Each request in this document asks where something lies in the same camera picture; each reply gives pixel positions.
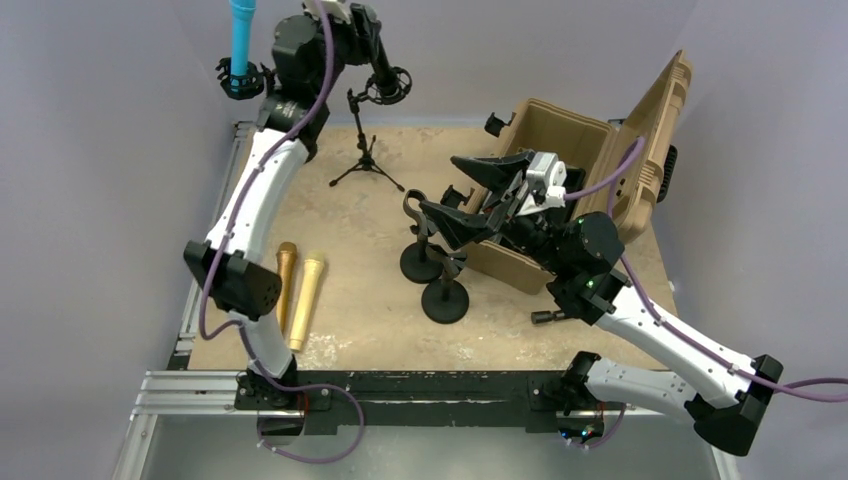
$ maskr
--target beige table surface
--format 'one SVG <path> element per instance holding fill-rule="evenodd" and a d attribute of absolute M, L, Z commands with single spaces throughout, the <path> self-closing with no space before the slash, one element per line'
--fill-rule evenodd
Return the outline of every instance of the beige table surface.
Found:
<path fill-rule="evenodd" d="M 482 128 L 376 128 L 374 157 L 406 188 L 441 197 L 453 183 L 467 192 L 472 181 L 451 165 L 451 155 L 487 156 L 496 139 Z M 547 292 L 531 296 L 466 269 L 459 280 L 471 308 L 456 324 L 439 325 L 421 310 L 423 285 L 400 272 L 401 251 L 414 241 L 412 220 L 402 211 L 403 193 L 374 173 L 357 172 L 338 186 L 327 182 L 358 158 L 355 130 L 327 128 L 318 156 L 295 177 L 270 231 L 262 264 L 276 271 L 281 242 L 301 253 L 325 252 L 328 266 L 316 301 L 309 337 L 298 355 L 302 369 L 333 370 L 552 370 L 564 369 L 580 350 L 643 368 L 660 365 L 620 338 L 580 321 L 534 326 L 530 312 L 553 310 Z M 674 312 L 668 279 L 653 230 L 627 247 L 648 293 Z M 300 274 L 289 316 L 294 312 Z M 210 302 L 210 328 L 225 314 Z M 210 342 L 198 336 L 190 369 L 241 370 L 246 355 L 238 334 Z"/>

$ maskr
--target yellow microphone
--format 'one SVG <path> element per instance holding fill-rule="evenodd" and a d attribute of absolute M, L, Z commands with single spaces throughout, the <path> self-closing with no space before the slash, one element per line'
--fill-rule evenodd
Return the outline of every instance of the yellow microphone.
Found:
<path fill-rule="evenodd" d="M 286 320 L 288 319 L 289 299 L 291 298 L 291 277 L 294 272 L 294 264 L 297 262 L 297 246 L 291 242 L 283 242 L 277 249 L 277 275 L 283 282 L 283 291 L 277 300 L 277 321 L 280 322 L 280 331 L 283 337 L 286 335 Z"/>
<path fill-rule="evenodd" d="M 315 303 L 315 293 L 318 291 L 318 281 L 324 271 L 324 254 L 318 251 L 309 252 L 303 261 L 303 282 L 300 295 L 297 297 L 297 309 L 294 312 L 292 331 L 289 336 L 289 348 L 299 352 L 306 339 L 306 330 L 312 315 L 312 304 Z"/>

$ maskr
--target microphone holder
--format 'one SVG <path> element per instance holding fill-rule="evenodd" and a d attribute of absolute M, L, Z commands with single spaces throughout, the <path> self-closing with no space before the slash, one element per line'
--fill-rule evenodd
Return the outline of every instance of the microphone holder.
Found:
<path fill-rule="evenodd" d="M 412 81 L 407 81 L 408 83 L 402 80 L 402 86 L 400 88 L 400 91 L 403 92 L 404 97 L 406 96 L 406 94 L 409 93 L 409 89 L 412 86 Z M 368 145 L 368 140 L 365 136 L 365 132 L 362 131 L 362 121 L 359 118 L 359 104 L 366 101 L 370 101 L 377 105 L 387 104 L 383 101 L 382 97 L 379 94 L 369 95 L 369 90 L 371 90 L 372 86 L 373 80 L 369 80 L 364 92 L 354 95 L 353 89 L 349 89 L 347 91 L 347 104 L 350 107 L 350 113 L 353 114 L 353 118 L 356 121 L 356 148 L 358 148 L 359 151 L 362 152 L 362 156 L 359 157 L 359 160 L 357 160 L 352 167 L 348 168 L 344 173 L 331 180 L 330 187 L 335 187 L 336 185 L 338 185 L 341 179 L 343 179 L 352 172 L 374 172 L 378 175 L 382 175 L 388 178 L 389 181 L 392 182 L 398 190 L 403 192 L 406 190 L 405 188 L 403 188 L 403 185 L 396 182 L 394 178 L 392 178 L 388 173 L 386 173 L 382 168 L 380 168 L 380 166 L 377 165 L 377 162 L 374 161 L 374 157 L 371 155 L 371 153 L 374 151 L 374 142 L 377 141 L 377 135 L 373 135 L 371 137 L 371 145 Z"/>

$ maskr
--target tripod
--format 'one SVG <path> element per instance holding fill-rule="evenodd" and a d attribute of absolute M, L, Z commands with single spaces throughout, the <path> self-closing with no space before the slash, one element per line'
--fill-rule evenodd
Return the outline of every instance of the tripod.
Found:
<path fill-rule="evenodd" d="M 362 131 L 362 122 L 359 120 L 359 104 L 370 100 L 371 97 L 368 96 L 367 90 L 365 92 L 360 93 L 359 95 L 353 94 L 353 89 L 349 89 L 347 91 L 347 104 L 350 107 L 350 113 L 353 114 L 354 120 L 356 120 L 356 130 L 357 130 L 357 143 L 356 148 L 362 152 L 362 156 L 359 157 L 359 160 L 356 161 L 352 167 L 348 168 L 344 173 L 339 175 L 336 179 L 330 181 L 330 186 L 335 187 L 338 185 L 339 180 L 346 177 L 351 172 L 374 172 L 379 175 L 382 175 L 389 179 L 390 182 L 394 183 L 398 190 L 403 192 L 405 189 L 403 186 L 395 181 L 388 173 L 383 171 L 377 162 L 374 161 L 374 157 L 371 156 L 371 152 L 374 150 L 374 142 L 377 141 L 377 135 L 371 137 L 371 146 L 368 146 L 368 140 L 365 137 L 365 132 Z"/>

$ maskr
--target gray wall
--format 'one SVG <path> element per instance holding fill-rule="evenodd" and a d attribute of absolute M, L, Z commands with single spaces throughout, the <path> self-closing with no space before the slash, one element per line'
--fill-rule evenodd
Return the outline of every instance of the gray wall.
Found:
<path fill-rule="evenodd" d="M 678 40 L 696 73 L 655 220 L 677 305 L 787 381 L 848 374 L 845 25 L 844 2 L 699 2 Z M 781 396 L 740 468 L 842 479 L 846 451 L 845 405 Z"/>
<path fill-rule="evenodd" d="M 229 56 L 230 13 L 206 0 L 173 0 L 210 76 Z M 383 21 L 389 60 L 413 75 L 413 93 L 392 107 L 363 107 L 366 123 L 473 123 L 537 96 L 599 118 L 627 115 L 671 54 L 696 0 L 368 0 Z M 299 2 L 260 1 L 251 61 L 273 68 L 277 22 Z M 350 122 L 344 92 L 365 84 L 349 68 L 329 101 L 331 122 Z M 228 100 L 232 118 L 253 120 L 258 103 Z"/>
<path fill-rule="evenodd" d="M 231 130 L 166 0 L 4 0 L 0 31 L 0 477 L 109 478 Z"/>

